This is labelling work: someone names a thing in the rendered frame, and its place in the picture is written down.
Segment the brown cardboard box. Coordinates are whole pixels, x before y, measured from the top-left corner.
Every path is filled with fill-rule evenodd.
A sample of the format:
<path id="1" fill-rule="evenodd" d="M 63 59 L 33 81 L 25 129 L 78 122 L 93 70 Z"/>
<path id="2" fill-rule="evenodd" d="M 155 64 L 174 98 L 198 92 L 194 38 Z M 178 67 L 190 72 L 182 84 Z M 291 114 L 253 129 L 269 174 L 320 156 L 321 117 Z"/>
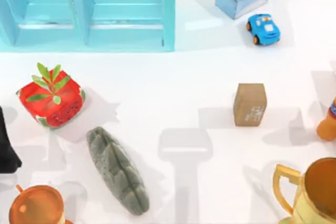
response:
<path id="1" fill-rule="evenodd" d="M 263 83 L 239 83 L 233 105 L 235 126 L 258 127 L 266 107 L 267 96 Z"/>

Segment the grey-green bread loaf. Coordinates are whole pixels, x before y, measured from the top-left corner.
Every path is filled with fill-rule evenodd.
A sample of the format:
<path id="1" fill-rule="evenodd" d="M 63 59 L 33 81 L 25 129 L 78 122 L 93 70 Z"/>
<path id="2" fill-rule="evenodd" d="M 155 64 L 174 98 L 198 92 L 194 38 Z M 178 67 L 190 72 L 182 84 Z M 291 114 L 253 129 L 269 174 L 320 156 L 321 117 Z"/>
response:
<path id="1" fill-rule="evenodd" d="M 150 200 L 145 184 L 119 141 L 100 126 L 89 130 L 86 139 L 97 171 L 118 202 L 134 216 L 147 212 Z"/>

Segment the light blue rack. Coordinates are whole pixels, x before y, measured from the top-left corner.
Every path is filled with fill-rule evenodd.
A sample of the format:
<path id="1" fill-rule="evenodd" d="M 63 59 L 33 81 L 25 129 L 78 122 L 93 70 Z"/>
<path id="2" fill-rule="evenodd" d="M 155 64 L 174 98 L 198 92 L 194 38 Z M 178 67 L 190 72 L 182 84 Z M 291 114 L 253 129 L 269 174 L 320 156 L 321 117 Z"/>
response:
<path id="1" fill-rule="evenodd" d="M 0 0 L 0 52 L 159 52 L 175 0 Z"/>

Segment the red watermelon plant pot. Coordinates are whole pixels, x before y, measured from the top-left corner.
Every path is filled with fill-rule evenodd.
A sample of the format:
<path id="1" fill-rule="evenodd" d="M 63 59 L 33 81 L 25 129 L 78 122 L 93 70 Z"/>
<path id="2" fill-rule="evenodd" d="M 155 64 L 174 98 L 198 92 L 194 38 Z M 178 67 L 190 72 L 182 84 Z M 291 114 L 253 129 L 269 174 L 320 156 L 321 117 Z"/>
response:
<path id="1" fill-rule="evenodd" d="M 56 65 L 48 70 L 38 63 L 40 76 L 16 92 L 31 116 L 44 127 L 59 128 L 72 120 L 82 109 L 85 91 L 70 75 Z"/>

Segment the blue toy car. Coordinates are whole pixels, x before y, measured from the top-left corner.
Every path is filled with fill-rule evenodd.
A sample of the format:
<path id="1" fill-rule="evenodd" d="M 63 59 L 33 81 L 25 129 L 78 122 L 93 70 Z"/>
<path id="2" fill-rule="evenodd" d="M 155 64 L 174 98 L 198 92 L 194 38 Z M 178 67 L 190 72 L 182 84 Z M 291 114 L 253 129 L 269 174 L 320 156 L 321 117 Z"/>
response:
<path id="1" fill-rule="evenodd" d="M 248 18 L 246 29 L 255 45 L 271 45 L 280 40 L 281 32 L 270 14 L 254 14 Z"/>

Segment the orange bottle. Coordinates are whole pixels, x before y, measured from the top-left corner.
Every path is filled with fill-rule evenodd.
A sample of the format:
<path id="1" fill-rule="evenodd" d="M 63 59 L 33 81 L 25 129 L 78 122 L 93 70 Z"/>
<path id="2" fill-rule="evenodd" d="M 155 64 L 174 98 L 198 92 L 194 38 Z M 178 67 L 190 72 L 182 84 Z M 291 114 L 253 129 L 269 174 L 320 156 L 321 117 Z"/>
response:
<path id="1" fill-rule="evenodd" d="M 317 127 L 317 135 L 326 141 L 336 139 L 336 97 L 329 106 L 325 119 Z"/>

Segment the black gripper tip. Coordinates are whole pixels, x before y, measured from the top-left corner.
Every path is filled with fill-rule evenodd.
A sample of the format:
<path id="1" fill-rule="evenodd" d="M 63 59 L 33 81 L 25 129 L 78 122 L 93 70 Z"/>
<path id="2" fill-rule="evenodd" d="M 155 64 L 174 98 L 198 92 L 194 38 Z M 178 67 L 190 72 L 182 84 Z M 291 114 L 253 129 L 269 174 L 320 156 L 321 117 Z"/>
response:
<path id="1" fill-rule="evenodd" d="M 5 119 L 0 106 L 0 174 L 13 174 L 22 166 L 7 135 Z"/>

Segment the copper cup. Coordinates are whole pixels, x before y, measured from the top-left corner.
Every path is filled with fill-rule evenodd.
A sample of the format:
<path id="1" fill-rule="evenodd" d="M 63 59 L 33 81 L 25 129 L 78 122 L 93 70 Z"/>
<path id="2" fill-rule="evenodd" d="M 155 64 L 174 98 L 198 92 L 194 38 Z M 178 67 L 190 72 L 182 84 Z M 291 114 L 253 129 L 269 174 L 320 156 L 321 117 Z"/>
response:
<path id="1" fill-rule="evenodd" d="M 8 214 L 9 224 L 74 224 L 66 219 L 64 200 L 58 190 L 48 185 L 22 189 Z"/>

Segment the gold trophy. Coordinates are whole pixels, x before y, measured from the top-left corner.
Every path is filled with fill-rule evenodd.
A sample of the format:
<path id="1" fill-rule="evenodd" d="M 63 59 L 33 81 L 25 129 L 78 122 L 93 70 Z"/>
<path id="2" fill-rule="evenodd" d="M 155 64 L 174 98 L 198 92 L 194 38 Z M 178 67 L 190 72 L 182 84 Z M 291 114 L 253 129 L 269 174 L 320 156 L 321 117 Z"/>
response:
<path id="1" fill-rule="evenodd" d="M 297 186 L 292 206 L 280 189 L 283 177 Z M 316 160 L 304 174 L 278 164 L 273 175 L 273 191 L 290 215 L 278 224 L 336 224 L 336 157 Z"/>

